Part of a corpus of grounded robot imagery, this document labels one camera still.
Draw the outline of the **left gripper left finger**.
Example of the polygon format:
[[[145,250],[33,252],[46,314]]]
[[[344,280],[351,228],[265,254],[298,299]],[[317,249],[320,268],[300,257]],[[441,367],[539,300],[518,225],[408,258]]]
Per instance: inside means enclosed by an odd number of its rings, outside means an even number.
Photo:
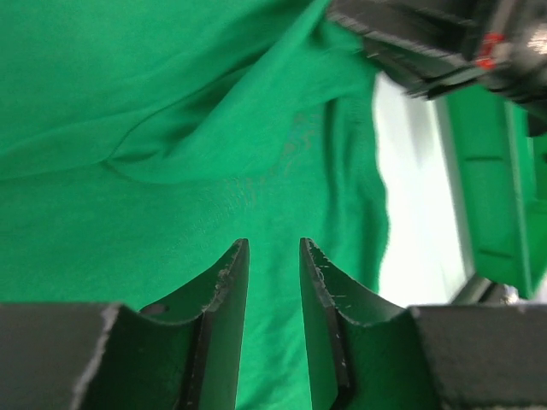
[[[114,305],[80,378],[83,409],[233,409],[250,246],[134,312]]]

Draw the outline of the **green t shirt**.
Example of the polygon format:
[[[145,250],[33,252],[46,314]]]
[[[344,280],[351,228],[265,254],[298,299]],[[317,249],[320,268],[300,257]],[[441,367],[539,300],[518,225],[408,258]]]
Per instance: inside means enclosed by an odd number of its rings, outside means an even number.
[[[376,288],[375,68],[324,1],[4,1],[1,297],[152,303],[250,242],[240,409],[311,406],[301,238]]]

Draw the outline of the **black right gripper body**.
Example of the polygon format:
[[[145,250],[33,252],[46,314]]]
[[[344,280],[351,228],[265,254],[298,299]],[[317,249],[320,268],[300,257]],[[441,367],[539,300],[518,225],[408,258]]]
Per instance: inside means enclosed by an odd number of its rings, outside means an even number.
[[[546,2],[468,1],[473,62],[490,92],[526,110],[527,135],[546,133]]]

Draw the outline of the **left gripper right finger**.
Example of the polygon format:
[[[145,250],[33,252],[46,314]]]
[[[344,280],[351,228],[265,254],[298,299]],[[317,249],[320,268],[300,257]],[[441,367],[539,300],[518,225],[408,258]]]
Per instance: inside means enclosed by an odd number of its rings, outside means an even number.
[[[310,239],[300,288],[314,409],[438,409],[414,318],[336,267]]]

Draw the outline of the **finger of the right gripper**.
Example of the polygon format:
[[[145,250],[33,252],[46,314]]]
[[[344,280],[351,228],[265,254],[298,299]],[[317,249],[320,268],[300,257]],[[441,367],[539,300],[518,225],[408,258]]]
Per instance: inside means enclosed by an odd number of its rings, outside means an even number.
[[[474,85],[482,75],[466,61],[450,62],[371,38],[364,38],[363,45],[367,58],[410,97],[435,99]]]
[[[447,56],[466,52],[490,12],[490,1],[333,1],[327,16],[364,38]]]

